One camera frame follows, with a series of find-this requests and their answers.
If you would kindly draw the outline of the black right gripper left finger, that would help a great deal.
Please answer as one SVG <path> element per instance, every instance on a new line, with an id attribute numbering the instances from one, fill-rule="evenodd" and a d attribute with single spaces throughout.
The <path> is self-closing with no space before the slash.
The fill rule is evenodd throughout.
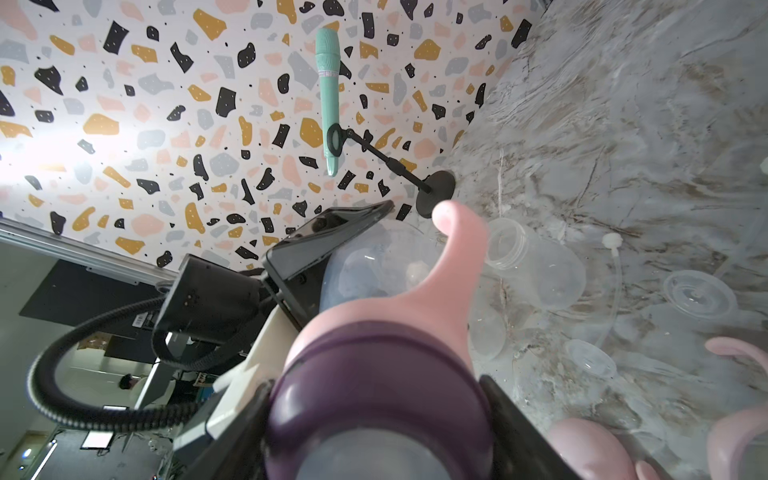
<path id="1" fill-rule="evenodd" d="M 222 434 L 214 437 L 206 422 L 223 402 L 214 393 L 174 441 L 173 457 L 182 466 L 179 479 L 265 479 L 263 441 L 270 412 L 271 380 L 261 383 Z"/>

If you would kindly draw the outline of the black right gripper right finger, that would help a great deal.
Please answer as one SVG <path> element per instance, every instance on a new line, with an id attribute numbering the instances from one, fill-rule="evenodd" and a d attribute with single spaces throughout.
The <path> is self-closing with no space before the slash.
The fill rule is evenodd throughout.
<path id="1" fill-rule="evenodd" d="M 479 385 L 490 405 L 494 480 L 580 480 L 489 375 Z"/>

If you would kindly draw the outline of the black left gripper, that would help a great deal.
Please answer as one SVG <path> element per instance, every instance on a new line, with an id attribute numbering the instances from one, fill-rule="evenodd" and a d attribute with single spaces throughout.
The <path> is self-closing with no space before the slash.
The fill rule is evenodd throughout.
<path id="1" fill-rule="evenodd" d="M 235 271 L 186 256 L 153 328 L 155 355 L 178 358 L 165 342 L 174 333 L 214 345 L 202 360 L 231 360 L 253 345 L 274 310 L 295 331 L 303 329 L 319 314 L 330 257 L 393 209 L 389 200 L 326 209 L 270 248 L 264 268 Z"/>

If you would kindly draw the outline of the purple collar with nipple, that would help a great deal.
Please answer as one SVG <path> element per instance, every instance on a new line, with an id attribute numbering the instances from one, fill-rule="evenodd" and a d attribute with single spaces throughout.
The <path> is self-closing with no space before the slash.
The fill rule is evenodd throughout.
<path id="1" fill-rule="evenodd" d="M 277 380 L 270 479 L 488 479 L 490 407 L 448 347 L 413 327 L 363 321 L 323 334 Z"/>

